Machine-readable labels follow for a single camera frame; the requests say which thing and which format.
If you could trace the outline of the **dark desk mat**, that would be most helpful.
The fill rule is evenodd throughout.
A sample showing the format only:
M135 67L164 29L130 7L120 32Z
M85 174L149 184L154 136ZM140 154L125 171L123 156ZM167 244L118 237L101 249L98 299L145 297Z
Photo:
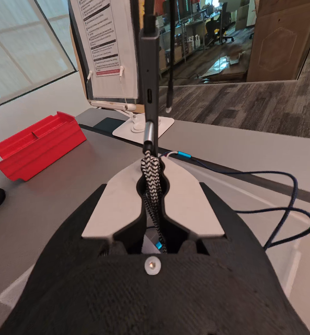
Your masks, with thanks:
M112 137L113 131L115 131L118 127L124 124L125 120L114 119L114 118L105 118L101 120L99 123L92 127L92 131Z

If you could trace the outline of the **clear plastic bin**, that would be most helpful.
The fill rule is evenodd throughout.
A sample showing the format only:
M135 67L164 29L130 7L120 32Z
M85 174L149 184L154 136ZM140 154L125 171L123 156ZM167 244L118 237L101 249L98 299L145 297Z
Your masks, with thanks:
M199 181L206 183L233 209L243 211L257 210L259 208L282 207L287 204L287 197L279 192L231 178L227 175L216 174L186 162L177 162L177 164L189 171ZM256 235L258 241L264 244L281 214L279 212L256 215L241 214L241 217ZM299 244L300 240L296 240L269 248L266 251L283 291L288 298L290 297L301 258ZM1 304L7 306L10 310L15 307L33 268L34 264L0 293Z

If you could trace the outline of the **brown cardboard panel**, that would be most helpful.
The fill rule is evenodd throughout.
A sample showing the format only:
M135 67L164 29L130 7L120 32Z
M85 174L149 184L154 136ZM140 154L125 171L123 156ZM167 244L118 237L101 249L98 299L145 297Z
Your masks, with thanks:
M247 82L296 80L310 50L310 0L255 1Z

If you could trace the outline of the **grey usb hub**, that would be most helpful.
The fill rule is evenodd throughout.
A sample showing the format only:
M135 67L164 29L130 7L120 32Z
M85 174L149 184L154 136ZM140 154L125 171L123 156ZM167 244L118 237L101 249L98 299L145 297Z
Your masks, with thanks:
M159 117L159 30L142 29L140 32L140 75L144 98L145 120L154 125L154 137L144 140L143 152L150 150L158 156L158 117Z

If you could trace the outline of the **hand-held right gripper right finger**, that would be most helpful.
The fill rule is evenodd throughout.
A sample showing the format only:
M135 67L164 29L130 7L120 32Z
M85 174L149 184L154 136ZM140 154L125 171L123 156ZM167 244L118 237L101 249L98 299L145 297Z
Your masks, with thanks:
M168 253L178 253L185 241L225 237L225 232L200 182L167 157L160 158L162 188L160 231Z

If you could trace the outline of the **red plastic bin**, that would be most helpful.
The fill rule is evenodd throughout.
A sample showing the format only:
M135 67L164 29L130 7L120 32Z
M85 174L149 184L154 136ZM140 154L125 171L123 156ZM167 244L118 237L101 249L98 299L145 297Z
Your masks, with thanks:
M28 181L85 141L75 117L57 111L0 142L0 171Z

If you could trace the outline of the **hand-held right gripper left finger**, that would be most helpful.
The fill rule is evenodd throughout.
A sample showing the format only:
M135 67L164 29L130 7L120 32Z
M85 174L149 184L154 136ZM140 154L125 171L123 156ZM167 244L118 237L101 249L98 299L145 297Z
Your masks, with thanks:
M139 159L107 182L82 232L83 239L109 245L122 242L127 253L141 253L146 233L142 177Z

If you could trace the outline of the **black office chair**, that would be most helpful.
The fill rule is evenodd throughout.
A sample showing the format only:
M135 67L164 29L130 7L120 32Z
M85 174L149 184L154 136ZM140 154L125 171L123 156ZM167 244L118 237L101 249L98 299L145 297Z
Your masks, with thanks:
M211 18L211 20L206 23L206 45L214 45L216 41L219 41L220 44L224 44L224 42L226 42L228 39L231 39L231 41L233 42L234 37L227 35L227 30L230 27L231 23L232 19L230 12L221 12L217 20Z

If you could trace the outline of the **frosted window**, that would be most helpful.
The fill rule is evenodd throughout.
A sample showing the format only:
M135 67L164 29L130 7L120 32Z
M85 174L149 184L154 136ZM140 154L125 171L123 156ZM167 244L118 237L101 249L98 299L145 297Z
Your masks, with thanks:
M78 70L68 1L0 0L0 106Z

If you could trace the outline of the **wooden board with instruction sheet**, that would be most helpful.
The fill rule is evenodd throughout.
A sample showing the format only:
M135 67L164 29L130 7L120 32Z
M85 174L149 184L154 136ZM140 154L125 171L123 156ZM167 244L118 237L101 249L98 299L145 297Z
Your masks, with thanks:
M93 107L140 113L138 1L71 0L68 9L87 101Z

